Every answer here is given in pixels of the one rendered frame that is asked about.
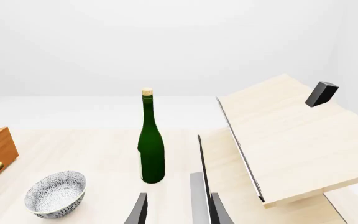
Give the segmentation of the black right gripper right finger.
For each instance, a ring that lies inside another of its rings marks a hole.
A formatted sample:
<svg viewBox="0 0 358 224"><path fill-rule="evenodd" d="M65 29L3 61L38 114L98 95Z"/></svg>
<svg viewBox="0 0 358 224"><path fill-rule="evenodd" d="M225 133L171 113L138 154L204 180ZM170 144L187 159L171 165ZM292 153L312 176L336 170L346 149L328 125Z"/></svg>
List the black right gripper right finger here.
<svg viewBox="0 0 358 224"><path fill-rule="evenodd" d="M224 205L219 197L219 194L216 192L213 192L211 194L211 199L213 201L214 205L214 213L216 216L216 224L234 224L233 220L227 213L226 209L224 208Z"/></svg>

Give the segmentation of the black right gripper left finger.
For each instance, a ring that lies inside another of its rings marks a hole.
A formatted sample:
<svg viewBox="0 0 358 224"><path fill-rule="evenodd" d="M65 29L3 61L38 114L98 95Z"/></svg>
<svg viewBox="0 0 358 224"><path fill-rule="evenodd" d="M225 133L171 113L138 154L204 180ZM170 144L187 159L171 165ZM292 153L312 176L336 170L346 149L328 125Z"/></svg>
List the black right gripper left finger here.
<svg viewBox="0 0 358 224"><path fill-rule="evenodd" d="M148 198L145 192L139 194L139 197L131 213L124 224L145 224L148 210Z"/></svg>

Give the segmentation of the patterned black and white bowl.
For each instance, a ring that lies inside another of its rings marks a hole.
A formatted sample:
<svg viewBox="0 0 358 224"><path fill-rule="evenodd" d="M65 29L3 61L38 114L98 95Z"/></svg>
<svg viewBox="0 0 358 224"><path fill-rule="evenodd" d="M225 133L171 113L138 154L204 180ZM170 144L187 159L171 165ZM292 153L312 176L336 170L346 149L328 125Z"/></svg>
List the patterned black and white bowl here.
<svg viewBox="0 0 358 224"><path fill-rule="evenodd" d="M82 202L86 177L77 171L61 171L36 182L26 193L26 209L44 219L68 215Z"/></svg>

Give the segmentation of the green wine bottle with cork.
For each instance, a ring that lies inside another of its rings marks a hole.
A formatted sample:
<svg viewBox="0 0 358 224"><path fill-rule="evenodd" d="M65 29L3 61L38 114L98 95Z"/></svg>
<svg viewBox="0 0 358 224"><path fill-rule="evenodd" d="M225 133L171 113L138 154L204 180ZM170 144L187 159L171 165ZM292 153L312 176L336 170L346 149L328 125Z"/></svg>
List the green wine bottle with cork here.
<svg viewBox="0 0 358 224"><path fill-rule="evenodd" d="M142 180L148 184L165 177L165 151L154 117L153 89L142 89L143 124L138 141Z"/></svg>

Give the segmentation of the pale wooden wine rack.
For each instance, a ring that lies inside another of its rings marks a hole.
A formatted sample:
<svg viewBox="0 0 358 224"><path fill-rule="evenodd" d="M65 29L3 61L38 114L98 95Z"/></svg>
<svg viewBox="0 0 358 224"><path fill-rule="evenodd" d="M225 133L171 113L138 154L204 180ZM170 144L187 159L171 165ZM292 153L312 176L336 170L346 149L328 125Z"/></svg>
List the pale wooden wine rack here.
<svg viewBox="0 0 358 224"><path fill-rule="evenodd" d="M358 224L358 115L311 92L280 75L216 98L226 126L199 142L234 224Z"/></svg>

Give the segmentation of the small black block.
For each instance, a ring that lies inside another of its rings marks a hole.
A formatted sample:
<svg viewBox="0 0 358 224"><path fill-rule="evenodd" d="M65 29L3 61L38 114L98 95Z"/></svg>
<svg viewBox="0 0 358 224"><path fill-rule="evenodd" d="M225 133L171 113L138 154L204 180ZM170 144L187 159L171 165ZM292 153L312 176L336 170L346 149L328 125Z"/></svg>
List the small black block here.
<svg viewBox="0 0 358 224"><path fill-rule="evenodd" d="M325 104L334 96L338 89L339 87L333 83L319 82L305 101L305 104L310 108Z"/></svg>

